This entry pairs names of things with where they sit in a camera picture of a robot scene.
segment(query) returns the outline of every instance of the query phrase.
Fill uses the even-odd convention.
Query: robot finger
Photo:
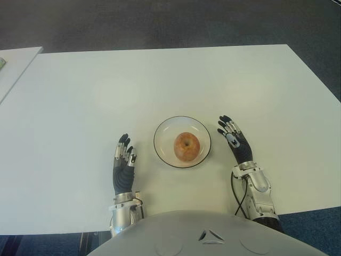
[[[116,151],[115,151],[115,161],[113,164],[114,167],[121,165],[121,159],[120,159],[121,152],[122,152],[123,147],[124,147],[124,142],[127,140],[127,138],[128,138],[128,134],[123,134],[117,143],[117,147],[116,147]]]
[[[226,132],[224,132],[222,129],[218,129],[218,133],[224,135],[224,137],[226,137]]]
[[[234,121],[230,121],[229,122],[229,124],[230,124],[230,126],[232,127],[232,129],[234,130],[234,132],[237,132],[237,133],[240,133],[241,131],[240,131],[240,129],[239,129],[239,127],[238,127],[238,125],[234,122]]]
[[[127,166],[134,167],[135,166],[135,162],[136,162],[136,157],[137,157],[136,149],[132,148],[132,151],[131,151],[131,153],[129,155]]]
[[[126,158],[126,151],[127,151],[127,147],[128,147],[129,142],[130,142],[130,138],[126,139],[126,141],[124,142],[124,145],[123,145],[122,158],[125,161],[128,161],[128,159]]]
[[[126,152],[126,161],[128,162],[129,160],[129,155],[131,154],[132,150],[133,150],[133,146],[130,146]]]
[[[228,116],[220,116],[219,119],[225,123],[228,123],[229,121],[231,121],[232,119],[229,118]]]
[[[230,124],[224,123],[222,121],[218,121],[218,123],[219,123],[220,126],[222,126],[226,130],[226,132],[228,132],[228,133],[232,133],[233,132],[233,128],[230,126]]]

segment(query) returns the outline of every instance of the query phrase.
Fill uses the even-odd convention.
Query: small object on table
[[[4,67],[5,64],[6,64],[6,61],[0,57],[0,70]]]
[[[198,156],[199,150],[199,140],[190,132],[179,134],[174,141],[174,153],[181,161],[194,160]]]

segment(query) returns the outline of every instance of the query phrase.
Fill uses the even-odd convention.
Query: silver metal joint
[[[250,168],[256,168],[257,167],[257,165],[256,165],[256,163],[254,163],[254,161],[243,162],[243,163],[239,164],[238,166],[239,166],[239,169],[241,169],[241,170],[247,170]]]
[[[124,202],[128,202],[133,200],[134,196],[132,192],[126,192],[126,193],[122,193],[122,194],[118,194],[115,197],[115,204],[121,204]]]

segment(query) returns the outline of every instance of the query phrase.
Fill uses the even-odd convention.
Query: metal forearm
[[[247,169],[241,170],[235,166],[232,171],[235,177],[247,179],[246,205],[250,220],[257,218],[276,218],[274,205],[271,200],[271,185],[263,174],[263,169],[257,167],[255,163],[244,164]]]
[[[235,178],[245,179],[246,184],[244,186],[248,186],[244,188],[244,191],[249,219],[283,232],[271,200],[271,185],[264,176],[263,169],[253,161],[249,143],[236,123],[228,116],[220,116],[218,123],[224,128],[224,130],[218,129],[218,132],[228,141],[238,163],[232,169],[233,175]],[[244,216],[246,216],[241,204],[242,202],[238,209],[241,208]]]
[[[112,212],[110,223],[111,236],[114,237],[125,228],[142,219],[142,203],[138,193],[133,196],[132,192],[116,195],[115,204],[109,207]]]

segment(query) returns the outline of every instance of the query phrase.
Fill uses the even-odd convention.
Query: black cable
[[[134,197],[136,200],[139,200],[141,202],[141,216],[144,219],[144,212],[143,212],[143,201],[137,197]]]
[[[234,195],[234,197],[235,197],[235,199],[236,199],[236,201],[237,201],[237,203],[238,203],[238,205],[239,205],[239,207],[238,207],[238,209],[237,209],[237,211],[236,211],[236,213],[235,213],[234,215],[236,215],[236,214],[238,213],[239,208],[240,208],[241,211],[242,211],[242,213],[243,213],[243,215],[244,215],[244,217],[245,217],[246,219],[248,219],[247,216],[246,216],[246,213],[245,213],[245,211],[244,211],[244,209],[243,209],[243,207],[241,206],[241,203],[239,203],[239,200],[238,200],[238,197],[237,197],[237,195],[236,195],[236,192],[234,191],[234,187],[233,187],[233,172],[231,172],[231,188],[232,188],[233,195]]]
[[[237,209],[236,212],[234,213],[234,215],[237,215],[237,213],[238,213],[238,211],[239,211],[239,208],[242,209],[241,205],[242,205],[242,203],[244,202],[244,199],[245,199],[245,197],[246,197],[247,187],[248,187],[248,181],[247,181],[247,178],[244,178],[244,177],[243,177],[243,179],[244,179],[245,182],[246,182],[245,193],[244,193],[244,196],[243,196],[243,198],[242,198],[242,200],[241,200],[241,202],[240,202],[240,204],[239,204],[239,206],[238,206],[238,209]]]

